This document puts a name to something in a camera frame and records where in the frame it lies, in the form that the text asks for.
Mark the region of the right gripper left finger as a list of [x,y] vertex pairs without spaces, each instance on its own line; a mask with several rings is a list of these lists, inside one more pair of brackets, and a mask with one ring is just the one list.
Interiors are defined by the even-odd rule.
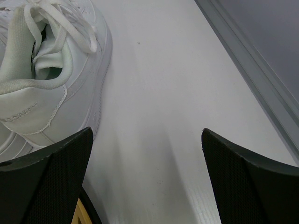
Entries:
[[93,146],[87,127],[0,164],[2,224],[70,224]]

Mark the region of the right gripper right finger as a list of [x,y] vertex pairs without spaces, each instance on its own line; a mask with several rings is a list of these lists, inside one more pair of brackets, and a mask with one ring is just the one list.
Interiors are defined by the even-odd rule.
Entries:
[[221,223],[297,224],[299,169],[205,128],[201,135]]

